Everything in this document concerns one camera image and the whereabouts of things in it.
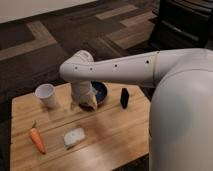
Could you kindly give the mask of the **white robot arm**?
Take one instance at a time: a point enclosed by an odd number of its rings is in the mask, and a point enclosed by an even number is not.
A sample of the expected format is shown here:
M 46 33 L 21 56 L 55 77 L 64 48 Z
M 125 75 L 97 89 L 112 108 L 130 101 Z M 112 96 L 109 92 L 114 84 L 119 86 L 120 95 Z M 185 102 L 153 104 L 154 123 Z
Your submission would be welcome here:
M 213 50 L 159 50 L 103 61 L 80 50 L 59 73 L 77 104 L 90 100 L 93 81 L 152 88 L 149 170 L 213 171 Z

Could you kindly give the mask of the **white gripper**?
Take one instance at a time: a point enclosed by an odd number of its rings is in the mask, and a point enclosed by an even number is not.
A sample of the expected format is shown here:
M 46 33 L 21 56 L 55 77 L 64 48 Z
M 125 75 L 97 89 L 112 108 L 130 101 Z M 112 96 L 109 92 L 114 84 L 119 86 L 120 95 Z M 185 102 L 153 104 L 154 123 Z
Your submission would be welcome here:
M 90 110 L 96 110 L 98 108 L 98 103 L 93 92 L 92 84 L 88 81 L 72 83 L 71 98 L 72 109 L 74 109 L 77 105 Z

